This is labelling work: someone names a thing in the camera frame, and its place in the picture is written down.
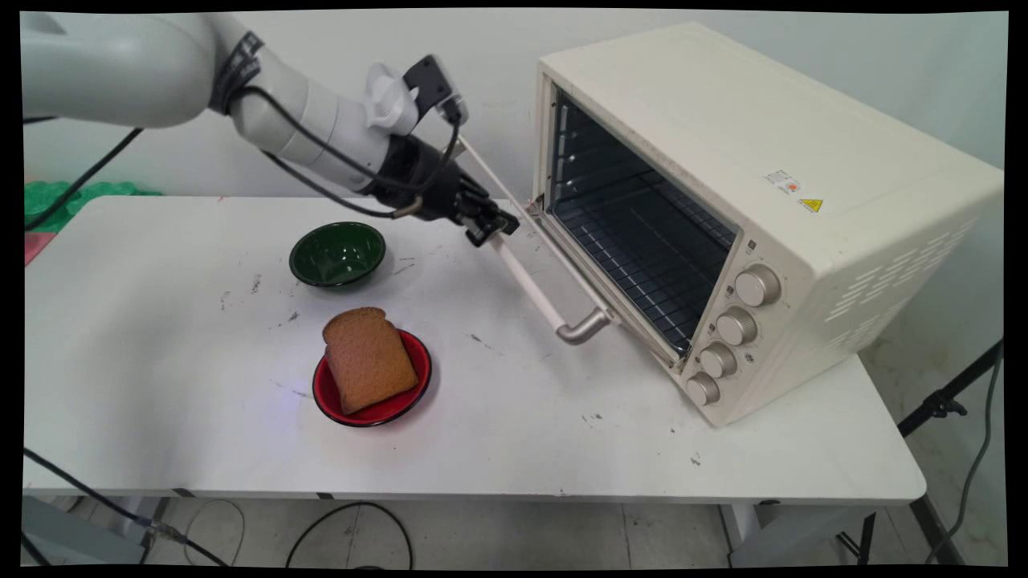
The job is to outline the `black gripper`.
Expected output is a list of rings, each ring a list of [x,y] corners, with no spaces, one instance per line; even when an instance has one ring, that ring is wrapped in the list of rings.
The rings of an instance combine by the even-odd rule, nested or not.
[[[493,234],[514,234],[519,220],[489,197],[484,187],[466,175],[453,160],[417,136],[390,136],[386,160],[378,179],[362,188],[396,210],[408,207],[415,195],[423,198],[416,218],[434,221],[446,218],[465,227],[467,240],[482,246]]]

